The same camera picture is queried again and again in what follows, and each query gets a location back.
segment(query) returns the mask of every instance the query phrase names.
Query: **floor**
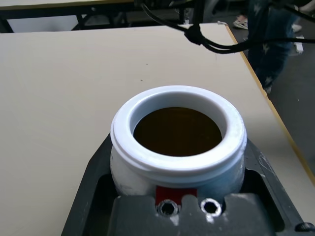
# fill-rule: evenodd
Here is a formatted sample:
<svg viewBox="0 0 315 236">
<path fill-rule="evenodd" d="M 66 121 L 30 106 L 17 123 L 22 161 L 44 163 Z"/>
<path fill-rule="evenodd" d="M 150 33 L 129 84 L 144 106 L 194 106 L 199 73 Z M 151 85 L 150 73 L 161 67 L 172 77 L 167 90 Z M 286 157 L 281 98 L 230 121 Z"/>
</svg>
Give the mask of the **floor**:
<svg viewBox="0 0 315 236">
<path fill-rule="evenodd" d="M 215 18 L 229 24 L 236 39 L 244 41 L 247 30 L 233 28 L 235 15 Z M 315 38 L 315 24 L 300 20 L 305 38 Z M 315 45 L 303 44 L 304 52 L 290 56 L 287 65 L 272 87 L 269 99 L 300 148 L 315 175 Z"/>
</svg>

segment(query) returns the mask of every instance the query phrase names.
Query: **metal screw hole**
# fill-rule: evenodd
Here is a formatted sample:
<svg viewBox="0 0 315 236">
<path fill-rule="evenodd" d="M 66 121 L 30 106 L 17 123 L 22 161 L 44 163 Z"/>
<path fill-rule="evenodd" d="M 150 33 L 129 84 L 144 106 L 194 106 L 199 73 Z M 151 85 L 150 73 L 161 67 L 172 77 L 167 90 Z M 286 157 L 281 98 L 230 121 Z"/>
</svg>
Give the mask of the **metal screw hole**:
<svg viewBox="0 0 315 236">
<path fill-rule="evenodd" d="M 159 203 L 157 211 L 164 216 L 176 215 L 178 213 L 178 206 L 174 201 L 166 199 Z"/>
</svg>

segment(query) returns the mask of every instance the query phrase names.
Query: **white sneaker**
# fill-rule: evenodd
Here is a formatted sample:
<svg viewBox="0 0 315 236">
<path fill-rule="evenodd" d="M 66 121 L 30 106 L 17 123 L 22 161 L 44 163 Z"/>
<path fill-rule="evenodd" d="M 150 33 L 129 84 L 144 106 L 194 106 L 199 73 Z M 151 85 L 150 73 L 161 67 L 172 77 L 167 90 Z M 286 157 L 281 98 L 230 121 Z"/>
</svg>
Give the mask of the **white sneaker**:
<svg viewBox="0 0 315 236">
<path fill-rule="evenodd" d="M 243 20 L 243 21 L 240 21 L 238 19 L 236 19 L 234 22 L 233 22 L 233 25 L 237 28 L 240 28 L 240 29 L 244 29 L 244 30 L 248 30 L 248 24 L 247 24 L 247 19 Z"/>
<path fill-rule="evenodd" d="M 294 33 L 297 33 L 297 32 L 300 32 L 302 30 L 302 26 L 297 25 L 297 24 L 293 24 L 292 29 L 293 29 Z"/>
</svg>

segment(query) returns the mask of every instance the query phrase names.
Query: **jeans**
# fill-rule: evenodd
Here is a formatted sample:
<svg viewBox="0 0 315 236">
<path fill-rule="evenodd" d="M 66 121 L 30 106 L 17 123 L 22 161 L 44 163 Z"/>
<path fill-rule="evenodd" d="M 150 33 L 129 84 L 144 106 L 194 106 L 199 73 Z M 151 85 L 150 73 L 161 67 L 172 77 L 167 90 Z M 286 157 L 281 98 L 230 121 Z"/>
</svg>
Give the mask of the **jeans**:
<svg viewBox="0 0 315 236">
<path fill-rule="evenodd" d="M 292 24 L 297 16 L 271 7 L 264 11 L 268 0 L 250 0 L 248 12 L 249 39 L 265 40 L 293 37 Z M 249 62 L 264 89 L 271 85 L 281 73 L 291 51 L 292 43 L 275 42 L 249 49 Z"/>
</svg>

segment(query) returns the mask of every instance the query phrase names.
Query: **jar opening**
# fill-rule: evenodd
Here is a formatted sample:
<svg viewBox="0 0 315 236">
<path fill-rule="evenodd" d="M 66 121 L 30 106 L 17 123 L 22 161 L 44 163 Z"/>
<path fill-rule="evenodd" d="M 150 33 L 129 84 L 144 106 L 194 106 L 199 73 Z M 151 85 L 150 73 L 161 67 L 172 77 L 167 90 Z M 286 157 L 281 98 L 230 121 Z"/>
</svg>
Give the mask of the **jar opening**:
<svg viewBox="0 0 315 236">
<path fill-rule="evenodd" d="M 133 136 L 145 148 L 168 156 L 192 156 L 213 149 L 222 141 L 216 123 L 189 108 L 162 108 L 144 116 Z"/>
</svg>

